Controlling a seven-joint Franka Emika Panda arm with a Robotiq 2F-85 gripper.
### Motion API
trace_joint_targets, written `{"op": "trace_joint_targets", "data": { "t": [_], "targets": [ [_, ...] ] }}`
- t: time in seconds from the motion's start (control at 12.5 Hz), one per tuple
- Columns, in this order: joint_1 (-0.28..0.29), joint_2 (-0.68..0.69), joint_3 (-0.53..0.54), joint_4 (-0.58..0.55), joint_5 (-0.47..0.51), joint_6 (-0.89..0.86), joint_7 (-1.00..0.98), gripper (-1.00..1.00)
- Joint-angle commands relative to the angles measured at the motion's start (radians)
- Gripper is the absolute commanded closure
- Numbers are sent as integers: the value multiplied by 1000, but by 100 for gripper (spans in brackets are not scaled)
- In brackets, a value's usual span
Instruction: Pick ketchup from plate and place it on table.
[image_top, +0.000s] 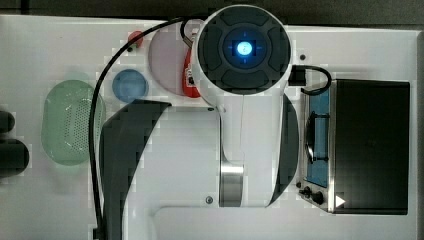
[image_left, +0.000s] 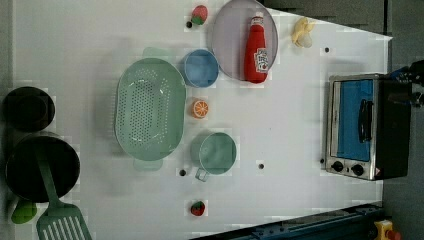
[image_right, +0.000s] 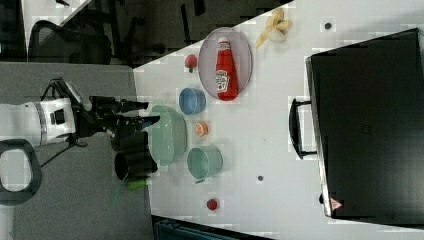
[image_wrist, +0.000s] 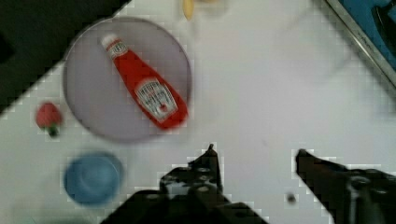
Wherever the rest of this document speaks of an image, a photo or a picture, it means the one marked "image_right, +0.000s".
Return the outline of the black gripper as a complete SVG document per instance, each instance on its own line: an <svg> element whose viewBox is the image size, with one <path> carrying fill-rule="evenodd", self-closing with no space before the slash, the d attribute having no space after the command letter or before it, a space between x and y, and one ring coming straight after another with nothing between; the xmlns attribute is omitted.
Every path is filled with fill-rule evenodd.
<svg viewBox="0 0 424 240"><path fill-rule="evenodd" d="M98 132L115 136L121 129L134 128L141 132L160 120L159 116L128 117L124 113L145 110L148 102L138 102L114 97L90 96L88 103L75 102L75 136L91 137Z"/></svg>

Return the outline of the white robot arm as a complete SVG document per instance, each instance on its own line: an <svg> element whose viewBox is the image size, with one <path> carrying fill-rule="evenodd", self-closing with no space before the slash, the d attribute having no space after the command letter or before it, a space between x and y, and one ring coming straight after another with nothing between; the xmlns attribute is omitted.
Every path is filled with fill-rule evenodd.
<svg viewBox="0 0 424 240"><path fill-rule="evenodd" d="M63 78L54 78L38 101L1 105L1 156L28 160L29 183L19 190L1 188L1 204L16 206L31 199L41 187L42 167L36 149L66 142L70 148L82 147L82 138L98 132L116 140L122 133L138 133L157 123L159 116L132 116L130 111L145 110L147 102L108 96L83 98Z"/></svg>

